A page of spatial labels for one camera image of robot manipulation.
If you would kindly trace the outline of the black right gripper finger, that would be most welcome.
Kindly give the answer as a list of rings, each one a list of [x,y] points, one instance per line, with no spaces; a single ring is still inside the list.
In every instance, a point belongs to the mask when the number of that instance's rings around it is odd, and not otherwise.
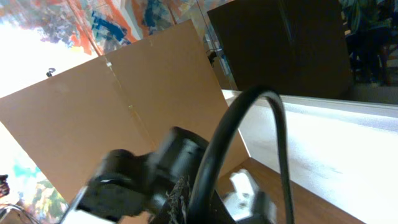
[[[209,209],[204,215],[189,218],[188,204],[191,189],[188,177],[180,178],[167,195],[160,211],[153,215],[149,224],[234,224],[220,196],[214,191]]]

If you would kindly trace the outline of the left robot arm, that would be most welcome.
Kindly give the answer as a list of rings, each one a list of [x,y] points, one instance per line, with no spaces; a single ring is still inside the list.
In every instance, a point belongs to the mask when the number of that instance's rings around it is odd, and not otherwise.
[[[155,152],[110,151],[79,191],[61,223],[120,223],[151,214],[149,223],[187,223],[192,187],[209,142],[172,127]]]

